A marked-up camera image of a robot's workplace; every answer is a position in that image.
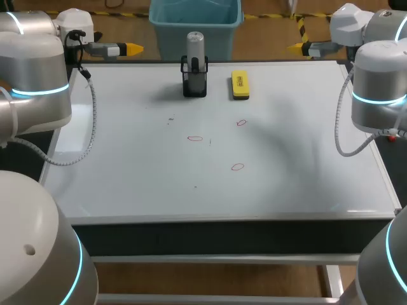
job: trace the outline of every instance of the blue basket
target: blue basket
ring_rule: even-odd
[[[162,60],[179,61],[186,54],[186,36],[205,36],[212,60],[230,60],[235,29],[243,22],[240,0],[151,0],[149,20],[155,26]]]

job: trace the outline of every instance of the yellow eraser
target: yellow eraser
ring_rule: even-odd
[[[231,73],[231,85],[235,100],[247,100],[249,98],[249,77],[246,71],[233,71]]]

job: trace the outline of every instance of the marker holder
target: marker holder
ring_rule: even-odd
[[[188,72],[186,55],[181,57],[181,72],[183,74],[183,91],[185,97],[206,97],[208,57],[205,56],[205,70],[193,69]]]

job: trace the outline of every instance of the floor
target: floor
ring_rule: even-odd
[[[108,0],[114,6],[121,0]],[[344,0],[299,0],[298,13],[332,13]],[[353,0],[364,10],[388,8],[387,0]],[[147,13],[149,0],[125,0],[115,10],[106,9],[103,0],[15,0],[16,10],[62,11],[71,7],[88,11]],[[286,0],[242,0],[247,15],[286,14]],[[101,42],[127,42],[144,46],[136,59],[157,60],[153,26],[147,18],[93,16],[95,30],[103,33]],[[306,17],[310,41],[329,40],[325,18]],[[248,18],[236,31],[234,60],[306,60],[290,54],[287,47],[301,42],[296,20],[290,18]],[[345,58],[344,51],[330,58]],[[325,296],[318,266],[259,266],[224,264],[97,264],[100,292],[139,294],[216,294],[263,296]],[[354,266],[342,266],[345,287],[355,276]]]

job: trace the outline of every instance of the red circle drawing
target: red circle drawing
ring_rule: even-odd
[[[204,139],[203,137],[199,137],[198,135],[194,135],[194,136],[192,136],[192,137],[188,137],[188,140],[194,141],[194,142],[202,141],[203,139]]]
[[[237,122],[237,126],[243,126],[247,123],[245,119],[241,119],[239,122]]]
[[[243,163],[236,163],[235,165],[233,165],[231,167],[231,170],[241,170],[241,169],[243,169],[243,167],[244,167]]]

